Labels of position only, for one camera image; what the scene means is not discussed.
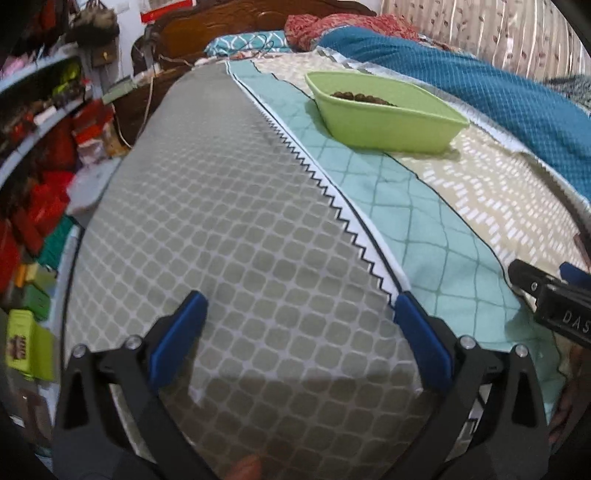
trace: wall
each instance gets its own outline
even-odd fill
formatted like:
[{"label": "wall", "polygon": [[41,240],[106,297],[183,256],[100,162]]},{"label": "wall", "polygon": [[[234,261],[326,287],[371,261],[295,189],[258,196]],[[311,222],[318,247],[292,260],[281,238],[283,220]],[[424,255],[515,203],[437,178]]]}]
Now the wall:
[{"label": "wall", "polygon": [[[379,12],[382,0],[358,0],[359,3],[366,5],[375,12]],[[133,74],[133,66],[131,64],[131,48],[138,37],[144,34],[144,25],[139,19],[138,0],[103,0],[103,3],[113,8],[115,11],[123,10],[124,6],[129,5],[129,9],[120,13],[118,17],[119,28],[121,33],[119,35],[119,63],[110,65],[108,67],[108,78],[113,83],[121,78]]]}]

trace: screw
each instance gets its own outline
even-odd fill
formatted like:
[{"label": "screw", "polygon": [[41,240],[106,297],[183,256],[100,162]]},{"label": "screw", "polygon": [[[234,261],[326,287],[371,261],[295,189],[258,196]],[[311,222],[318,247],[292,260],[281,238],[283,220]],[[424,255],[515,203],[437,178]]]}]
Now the screw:
[{"label": "screw", "polygon": [[79,343],[72,350],[72,355],[74,355],[74,358],[82,358],[85,353],[86,353],[86,345],[84,345],[84,343]]},{"label": "screw", "polygon": [[522,345],[520,343],[519,345],[517,345],[515,347],[515,353],[517,353],[517,356],[520,356],[521,358],[525,358],[526,356],[528,356],[530,354],[530,351],[527,349],[527,347],[525,345]]},{"label": "screw", "polygon": [[472,350],[476,346],[476,340],[470,335],[463,335],[460,337],[460,345],[465,350]]},{"label": "screw", "polygon": [[125,341],[125,348],[129,350],[137,350],[142,344],[142,337],[139,335],[132,335]]}]

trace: shelf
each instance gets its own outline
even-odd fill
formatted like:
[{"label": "shelf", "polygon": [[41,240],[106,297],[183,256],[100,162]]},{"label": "shelf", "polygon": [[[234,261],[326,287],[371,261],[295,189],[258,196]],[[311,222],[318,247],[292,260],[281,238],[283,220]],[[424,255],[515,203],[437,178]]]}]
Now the shelf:
[{"label": "shelf", "polygon": [[40,139],[45,137],[53,127],[62,121],[67,115],[82,105],[82,100],[73,100],[64,108],[60,108],[52,117],[43,122],[34,132],[21,142],[8,158],[0,166],[0,188],[10,177],[14,169],[19,165],[22,159],[33,149]]},{"label": "shelf", "polygon": [[49,330],[54,336],[53,364],[56,373],[55,382],[38,383],[39,394],[47,400],[47,408],[53,423],[56,418],[57,399],[60,396],[60,349],[62,348],[61,327],[64,321],[64,310],[67,307],[66,297],[70,277],[73,275],[74,262],[76,260],[76,251],[80,242],[82,229],[74,225],[68,234],[64,251],[61,254],[60,265],[57,267],[56,290],[51,299],[51,309],[49,317],[45,322],[39,325]]},{"label": "shelf", "polygon": [[0,80],[0,94],[4,93],[9,88],[15,86],[27,77],[36,74],[48,67],[56,65],[60,62],[79,57],[78,48],[72,44],[62,47],[61,50],[53,54],[51,57],[45,57],[41,60],[35,61],[21,70],[13,73],[9,77]]}]

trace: wooden headboard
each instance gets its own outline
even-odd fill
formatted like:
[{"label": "wooden headboard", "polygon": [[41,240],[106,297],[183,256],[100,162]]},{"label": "wooden headboard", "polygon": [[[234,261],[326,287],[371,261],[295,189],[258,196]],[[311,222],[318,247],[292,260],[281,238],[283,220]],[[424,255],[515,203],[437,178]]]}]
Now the wooden headboard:
[{"label": "wooden headboard", "polygon": [[288,15],[326,17],[335,13],[374,16],[368,7],[338,0],[201,0],[193,8],[170,12],[150,27],[154,60],[161,56],[195,60],[221,35],[282,30]]}]

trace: patterned bedsheet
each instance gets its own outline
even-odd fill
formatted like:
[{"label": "patterned bedsheet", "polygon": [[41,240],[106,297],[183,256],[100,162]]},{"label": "patterned bedsheet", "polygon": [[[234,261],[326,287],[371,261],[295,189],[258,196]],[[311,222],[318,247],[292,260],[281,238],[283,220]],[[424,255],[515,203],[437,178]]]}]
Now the patterned bedsheet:
[{"label": "patterned bedsheet", "polygon": [[379,478],[434,406],[392,322],[400,289],[458,335],[526,343],[548,414],[564,384],[556,340],[505,281],[515,256],[583,266],[560,199],[475,125],[439,158],[334,141],[303,75],[343,68],[312,52],[185,75],[83,238],[66,357],[145,333],[191,289],[209,299],[161,398],[219,475],[256,452],[269,479]]}]

